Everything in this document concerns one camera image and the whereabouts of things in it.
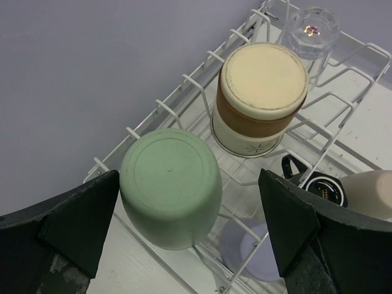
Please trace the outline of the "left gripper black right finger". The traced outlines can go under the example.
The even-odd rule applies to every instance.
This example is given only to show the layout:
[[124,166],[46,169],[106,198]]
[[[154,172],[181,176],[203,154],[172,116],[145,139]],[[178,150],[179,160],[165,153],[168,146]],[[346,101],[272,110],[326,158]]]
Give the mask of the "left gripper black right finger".
[[350,211],[269,170],[258,178],[289,293],[391,293],[391,223]]

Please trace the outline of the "tall beige cup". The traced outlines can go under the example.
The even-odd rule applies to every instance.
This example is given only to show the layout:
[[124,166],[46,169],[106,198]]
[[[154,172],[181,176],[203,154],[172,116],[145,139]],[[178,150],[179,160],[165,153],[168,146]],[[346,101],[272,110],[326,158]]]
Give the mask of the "tall beige cup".
[[351,211],[391,222],[391,170],[373,170],[340,178]]

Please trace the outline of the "lavender plastic cup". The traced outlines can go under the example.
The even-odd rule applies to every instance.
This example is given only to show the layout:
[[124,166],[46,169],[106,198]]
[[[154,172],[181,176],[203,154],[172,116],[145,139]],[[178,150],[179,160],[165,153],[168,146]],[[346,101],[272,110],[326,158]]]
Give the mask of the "lavender plastic cup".
[[[266,235],[268,231],[266,223],[249,218],[242,218],[241,222],[247,225],[263,242],[240,275],[262,282],[278,281],[280,275],[270,238]],[[256,240],[245,229],[230,220],[224,225],[219,238],[219,254],[227,268],[235,273],[256,245]]]

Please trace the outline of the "small clear faceted glass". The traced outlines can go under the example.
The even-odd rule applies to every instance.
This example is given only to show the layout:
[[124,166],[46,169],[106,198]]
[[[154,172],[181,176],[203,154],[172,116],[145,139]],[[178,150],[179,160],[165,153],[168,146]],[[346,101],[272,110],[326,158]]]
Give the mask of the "small clear faceted glass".
[[309,7],[288,17],[277,43],[302,60],[312,89],[325,70],[339,35],[340,21],[333,13]]

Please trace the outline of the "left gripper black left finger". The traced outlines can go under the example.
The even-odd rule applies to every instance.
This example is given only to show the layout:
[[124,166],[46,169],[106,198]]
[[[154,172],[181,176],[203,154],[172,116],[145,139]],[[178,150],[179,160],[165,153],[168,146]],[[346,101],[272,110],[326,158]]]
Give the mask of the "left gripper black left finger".
[[118,192],[119,173],[110,170],[1,216],[1,293],[86,293]]

